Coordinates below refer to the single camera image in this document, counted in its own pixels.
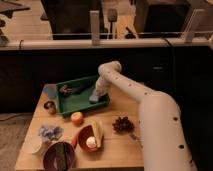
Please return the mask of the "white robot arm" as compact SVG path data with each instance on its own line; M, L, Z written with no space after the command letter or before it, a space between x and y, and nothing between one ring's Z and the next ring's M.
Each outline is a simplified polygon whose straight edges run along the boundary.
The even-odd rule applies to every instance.
M198 171L184 137L176 101L167 93L123 76L121 70L118 61L101 64L95 91L104 94L113 84L139 103L144 171Z

